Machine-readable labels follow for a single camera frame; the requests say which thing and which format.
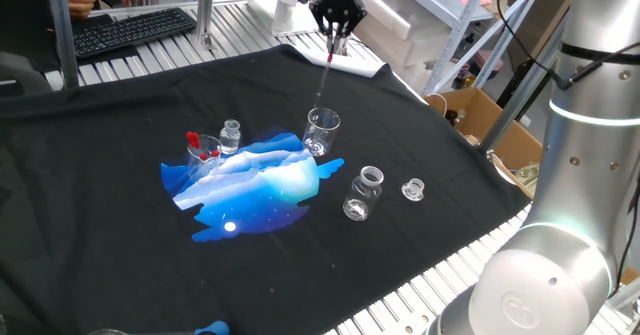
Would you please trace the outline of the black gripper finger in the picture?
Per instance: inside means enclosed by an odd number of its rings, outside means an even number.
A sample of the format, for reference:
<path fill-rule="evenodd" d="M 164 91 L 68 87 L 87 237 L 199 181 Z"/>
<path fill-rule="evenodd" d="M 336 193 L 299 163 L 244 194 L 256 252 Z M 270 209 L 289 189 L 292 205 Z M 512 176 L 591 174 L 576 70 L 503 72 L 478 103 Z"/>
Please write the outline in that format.
<path fill-rule="evenodd" d="M 348 38 L 366 15 L 367 11 L 362 0 L 348 0 L 334 7 L 334 51 L 347 50 Z"/>
<path fill-rule="evenodd" d="M 328 2 L 326 0 L 311 0 L 309 10 L 316 21 L 320 33 L 327 38 L 333 38 L 334 20 Z"/>

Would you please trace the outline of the bare person hand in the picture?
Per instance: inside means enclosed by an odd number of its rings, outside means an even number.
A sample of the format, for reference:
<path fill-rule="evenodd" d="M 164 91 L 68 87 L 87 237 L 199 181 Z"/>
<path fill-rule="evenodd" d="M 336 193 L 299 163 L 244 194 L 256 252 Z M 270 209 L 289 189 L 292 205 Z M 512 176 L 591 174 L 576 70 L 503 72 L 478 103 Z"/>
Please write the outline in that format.
<path fill-rule="evenodd" d="M 95 4 L 96 0 L 68 0 L 70 18 L 74 21 L 86 20 Z"/>

